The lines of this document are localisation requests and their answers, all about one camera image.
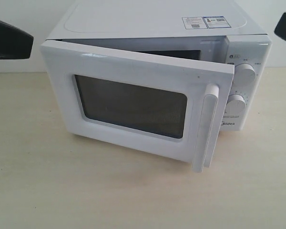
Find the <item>control panel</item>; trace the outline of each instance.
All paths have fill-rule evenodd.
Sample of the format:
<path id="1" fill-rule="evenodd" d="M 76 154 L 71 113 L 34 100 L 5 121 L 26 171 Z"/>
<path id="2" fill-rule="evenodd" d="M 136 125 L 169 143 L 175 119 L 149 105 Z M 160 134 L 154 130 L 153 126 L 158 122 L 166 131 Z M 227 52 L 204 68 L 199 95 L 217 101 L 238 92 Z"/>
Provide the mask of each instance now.
<path id="1" fill-rule="evenodd" d="M 244 126 L 271 48 L 267 35 L 227 36 L 225 63 L 235 66 L 221 131 L 238 131 Z"/>

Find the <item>microwave top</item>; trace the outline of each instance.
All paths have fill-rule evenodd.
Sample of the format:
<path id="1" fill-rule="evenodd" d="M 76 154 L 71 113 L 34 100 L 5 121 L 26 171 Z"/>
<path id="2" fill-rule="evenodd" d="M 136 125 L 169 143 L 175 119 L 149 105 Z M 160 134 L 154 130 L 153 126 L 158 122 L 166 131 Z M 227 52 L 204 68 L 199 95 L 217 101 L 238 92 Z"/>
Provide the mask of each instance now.
<path id="1" fill-rule="evenodd" d="M 48 40 L 266 34 L 233 0 L 80 0 Z"/>

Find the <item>white door handle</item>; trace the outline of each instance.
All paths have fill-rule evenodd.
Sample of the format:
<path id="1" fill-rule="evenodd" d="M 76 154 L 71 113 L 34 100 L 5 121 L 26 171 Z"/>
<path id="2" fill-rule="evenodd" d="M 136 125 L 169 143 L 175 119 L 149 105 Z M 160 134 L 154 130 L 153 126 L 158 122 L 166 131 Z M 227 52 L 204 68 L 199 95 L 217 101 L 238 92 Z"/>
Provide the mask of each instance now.
<path id="1" fill-rule="evenodd" d="M 196 147 L 192 162 L 192 170 L 200 173 L 204 167 L 204 160 L 212 130 L 214 115 L 217 108 L 219 87 L 208 84 L 205 90 L 204 102 L 202 106 L 200 122 L 198 127 Z"/>

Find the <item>white wall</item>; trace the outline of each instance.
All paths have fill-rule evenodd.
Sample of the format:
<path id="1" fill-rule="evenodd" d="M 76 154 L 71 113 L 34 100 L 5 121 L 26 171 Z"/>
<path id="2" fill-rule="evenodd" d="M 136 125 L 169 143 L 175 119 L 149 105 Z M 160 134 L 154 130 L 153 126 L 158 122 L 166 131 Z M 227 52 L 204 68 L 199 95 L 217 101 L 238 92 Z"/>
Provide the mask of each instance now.
<path id="1" fill-rule="evenodd" d="M 286 66 L 286 42 L 273 33 L 286 0 L 236 0 L 271 36 L 274 45 L 268 66 Z M 0 72 L 43 72 L 39 45 L 74 0 L 0 0 L 0 20 L 34 36 L 29 60 L 0 61 Z"/>

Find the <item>white knob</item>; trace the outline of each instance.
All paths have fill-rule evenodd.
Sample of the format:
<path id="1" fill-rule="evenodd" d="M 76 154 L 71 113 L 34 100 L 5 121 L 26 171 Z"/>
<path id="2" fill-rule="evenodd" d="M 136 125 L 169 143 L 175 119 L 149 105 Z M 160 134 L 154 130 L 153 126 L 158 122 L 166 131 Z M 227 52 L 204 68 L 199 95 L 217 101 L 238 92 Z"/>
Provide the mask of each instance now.
<path id="1" fill-rule="evenodd" d="M 244 98 L 239 94 L 233 94 L 228 97 L 227 105 L 225 106 L 226 115 L 237 115 L 246 108 Z"/>
<path id="2" fill-rule="evenodd" d="M 253 67 L 247 63 L 240 64 L 235 67 L 233 84 L 236 86 L 247 86 L 256 78 Z"/>

